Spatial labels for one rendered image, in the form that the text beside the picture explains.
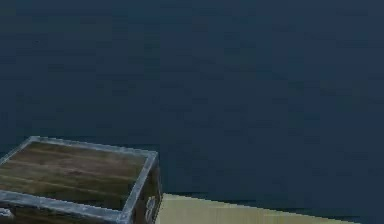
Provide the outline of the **wooden chest with metal frame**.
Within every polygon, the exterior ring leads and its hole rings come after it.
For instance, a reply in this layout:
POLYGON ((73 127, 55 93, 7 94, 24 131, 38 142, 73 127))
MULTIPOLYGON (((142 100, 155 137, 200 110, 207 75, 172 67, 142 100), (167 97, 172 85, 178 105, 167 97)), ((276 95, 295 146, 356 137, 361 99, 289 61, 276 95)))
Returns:
POLYGON ((0 224, 155 224, 155 151, 31 136, 0 158, 0 224))

